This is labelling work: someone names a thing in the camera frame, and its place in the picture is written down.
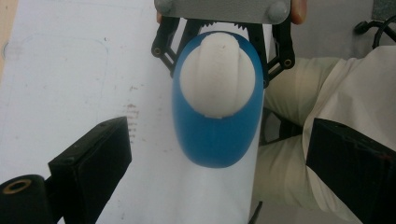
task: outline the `leg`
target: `leg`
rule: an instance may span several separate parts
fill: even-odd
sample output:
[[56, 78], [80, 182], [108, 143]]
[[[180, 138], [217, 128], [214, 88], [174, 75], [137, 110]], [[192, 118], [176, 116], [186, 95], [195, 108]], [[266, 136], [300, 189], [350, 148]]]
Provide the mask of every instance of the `leg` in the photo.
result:
[[265, 90], [264, 106], [284, 119], [304, 126], [318, 93], [339, 59], [297, 59], [290, 70], [274, 78]]
[[308, 181], [302, 136], [259, 148], [253, 198], [318, 208]]

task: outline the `black cable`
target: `black cable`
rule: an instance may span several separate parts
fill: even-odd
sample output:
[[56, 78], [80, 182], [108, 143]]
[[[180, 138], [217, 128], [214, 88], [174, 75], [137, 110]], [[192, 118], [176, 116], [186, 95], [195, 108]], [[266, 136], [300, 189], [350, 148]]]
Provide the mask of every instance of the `black cable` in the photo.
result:
[[256, 210], [254, 210], [254, 214], [251, 217], [250, 221], [248, 224], [255, 224], [257, 221], [257, 218], [259, 218], [260, 210], [262, 210], [262, 202], [259, 202], [259, 205], [257, 205]]
[[378, 31], [375, 33], [373, 49], [379, 46], [379, 40], [381, 39], [381, 35], [384, 33], [384, 30], [389, 27], [391, 22], [396, 21], [396, 15], [390, 17], [379, 27]]
[[[367, 31], [369, 31], [373, 27], [380, 28], [382, 26], [382, 24], [384, 24], [384, 22], [381, 22], [381, 21], [370, 21], [370, 22], [362, 21], [362, 22], [360, 22], [359, 24], [357, 24], [355, 26], [353, 31], [357, 35], [363, 35], [363, 34], [365, 34]], [[385, 27], [384, 32], [392, 40], [394, 40], [396, 42], [396, 32], [394, 32], [392, 29], [390, 29], [389, 26]]]

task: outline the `white sheet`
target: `white sheet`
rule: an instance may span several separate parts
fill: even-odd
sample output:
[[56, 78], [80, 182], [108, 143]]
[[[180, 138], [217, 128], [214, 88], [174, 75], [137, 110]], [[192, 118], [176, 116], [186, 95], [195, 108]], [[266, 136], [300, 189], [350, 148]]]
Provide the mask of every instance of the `white sheet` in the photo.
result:
[[157, 28], [153, 1], [20, 0], [0, 89], [0, 183], [49, 177], [47, 162], [89, 129], [127, 116], [133, 161], [98, 223], [247, 223], [258, 132], [227, 169], [186, 159], [172, 79], [150, 54]]

